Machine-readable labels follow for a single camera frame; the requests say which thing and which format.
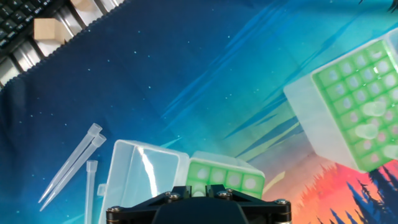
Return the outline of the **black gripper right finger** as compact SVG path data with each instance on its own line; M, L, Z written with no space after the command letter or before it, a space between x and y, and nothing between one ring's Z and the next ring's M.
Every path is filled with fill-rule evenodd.
M218 203L216 213L230 218L229 223L292 223L291 203L286 199L266 202L222 184L206 185L205 192Z

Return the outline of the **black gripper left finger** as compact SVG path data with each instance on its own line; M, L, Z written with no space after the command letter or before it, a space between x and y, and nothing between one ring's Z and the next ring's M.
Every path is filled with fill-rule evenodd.
M161 206L191 197L190 185L176 186L171 191L161 193L133 207L113 206L106 210L106 224L127 223L133 219L153 217Z

